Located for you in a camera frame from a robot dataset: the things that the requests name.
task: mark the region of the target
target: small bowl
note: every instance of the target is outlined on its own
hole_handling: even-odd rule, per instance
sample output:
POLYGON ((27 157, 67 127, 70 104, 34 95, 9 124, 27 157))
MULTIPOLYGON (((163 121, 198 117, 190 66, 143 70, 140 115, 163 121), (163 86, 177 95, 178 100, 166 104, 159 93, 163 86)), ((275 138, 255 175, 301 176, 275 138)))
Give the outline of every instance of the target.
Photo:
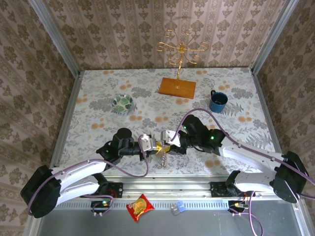
POLYGON ((120 94, 112 101, 112 109, 118 114, 125 114, 132 110, 133 99, 128 94, 120 94))

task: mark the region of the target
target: robotic arm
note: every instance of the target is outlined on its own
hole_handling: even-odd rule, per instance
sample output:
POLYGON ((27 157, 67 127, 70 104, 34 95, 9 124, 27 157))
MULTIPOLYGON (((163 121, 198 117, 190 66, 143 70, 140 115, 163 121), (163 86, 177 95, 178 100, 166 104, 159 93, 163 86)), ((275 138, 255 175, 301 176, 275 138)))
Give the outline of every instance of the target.
POLYGON ((183 122, 183 128, 186 133, 179 131, 180 136, 173 141, 171 139, 175 132, 164 131, 162 133, 163 139, 171 144, 170 154, 186 154, 187 148, 198 147, 203 152, 233 158, 262 171, 262 173, 233 171, 225 183, 232 196, 247 191, 259 191, 274 192, 278 197, 290 203, 296 203, 299 200, 306 179, 275 161, 275 159, 283 161, 308 176, 297 154, 289 151, 284 155, 252 147, 236 138, 225 136, 221 130, 208 130, 193 115, 187 116, 183 122), (267 159, 262 154, 267 154, 273 158, 267 159))
MULTIPOLYGON (((278 159, 286 162, 308 175, 297 154, 288 152, 287 155, 283 155, 268 152, 240 141, 238 141, 239 145, 236 145, 221 130, 208 130, 193 115, 186 117, 183 128, 186 132, 179 131, 179 135, 174 139, 174 131, 162 131, 161 140, 164 145, 169 146, 167 153, 186 154, 188 148, 199 148, 202 152, 215 153, 240 160, 262 171, 262 173, 233 171, 225 183, 231 196, 238 196, 247 191, 260 191, 274 192, 283 200, 291 203, 296 203, 299 200, 306 180, 274 161, 278 159), (254 149, 254 152, 247 150, 246 147, 254 149), (268 154, 274 159, 264 158, 261 156, 262 153, 268 154)), ((93 159, 73 166, 56 167, 51 170, 47 166, 38 168, 22 189, 21 196, 27 204, 33 198, 30 210, 35 218, 40 218, 69 199, 86 194, 106 194, 110 184, 118 184, 121 187, 123 184, 109 183, 101 173, 111 168, 112 164, 118 164, 124 155, 139 155, 140 161, 144 160, 140 146, 146 156, 156 154, 161 149, 151 135, 144 134, 139 142, 135 142, 131 131, 127 128, 121 128, 113 136, 112 141, 107 142, 96 151, 97 156, 93 159)))

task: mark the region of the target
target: table surface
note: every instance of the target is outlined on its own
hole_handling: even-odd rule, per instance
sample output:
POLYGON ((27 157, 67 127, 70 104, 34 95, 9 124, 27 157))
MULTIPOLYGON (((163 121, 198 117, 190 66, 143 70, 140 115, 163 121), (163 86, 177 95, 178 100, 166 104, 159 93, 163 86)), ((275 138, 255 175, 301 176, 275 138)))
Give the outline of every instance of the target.
MULTIPOLYGON (((206 108, 210 91, 228 96, 225 109, 215 114, 222 127, 234 137, 255 147, 274 151, 269 129, 248 68, 182 69, 180 78, 196 82, 194 99, 158 93, 163 77, 175 78, 177 69, 93 70, 85 71, 60 163, 73 164, 88 159, 112 140, 119 128, 127 127, 134 139, 151 133, 157 139, 162 130, 176 130, 182 117, 193 108, 206 108), (111 102, 116 95, 129 94, 135 101, 128 115, 116 114, 111 102)), ((208 128, 217 128, 205 112, 194 112, 208 128)), ((233 170, 258 172, 240 161, 197 152, 167 155, 162 168, 159 156, 151 156, 150 174, 227 175, 233 170)), ((146 166, 138 156, 125 156, 118 164, 133 174, 144 174, 146 166)), ((113 168, 107 175, 121 175, 113 168)))

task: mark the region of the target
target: snack bag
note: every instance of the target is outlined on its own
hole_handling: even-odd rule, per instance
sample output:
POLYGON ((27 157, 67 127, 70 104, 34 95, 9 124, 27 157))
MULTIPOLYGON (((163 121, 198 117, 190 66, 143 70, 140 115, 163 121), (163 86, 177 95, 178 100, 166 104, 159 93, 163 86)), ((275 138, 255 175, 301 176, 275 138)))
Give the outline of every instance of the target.
POLYGON ((132 216, 133 220, 137 222, 141 214, 146 213, 150 210, 153 210, 154 207, 148 201, 146 196, 142 194, 137 201, 127 205, 127 210, 129 211, 130 215, 132 216))

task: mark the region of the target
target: wall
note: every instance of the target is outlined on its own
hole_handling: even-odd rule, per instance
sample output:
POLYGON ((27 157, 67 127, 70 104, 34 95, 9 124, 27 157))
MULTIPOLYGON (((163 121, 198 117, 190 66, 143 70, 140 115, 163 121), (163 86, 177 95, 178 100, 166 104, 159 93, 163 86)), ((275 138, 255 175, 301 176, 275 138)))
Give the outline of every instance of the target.
POLYGON ((156 52, 173 29, 191 48, 207 41, 197 67, 252 65, 283 0, 46 0, 81 70, 169 67, 166 53, 156 52))
POLYGON ((0 235, 22 235, 24 184, 49 164, 74 78, 28 2, 0 1, 0 235))
MULTIPOLYGON (((258 73, 284 152, 299 154, 315 177, 315 1, 301 0, 258 73)), ((315 195, 307 185, 306 192, 315 195)), ((315 204, 307 201, 315 222, 315 204)))

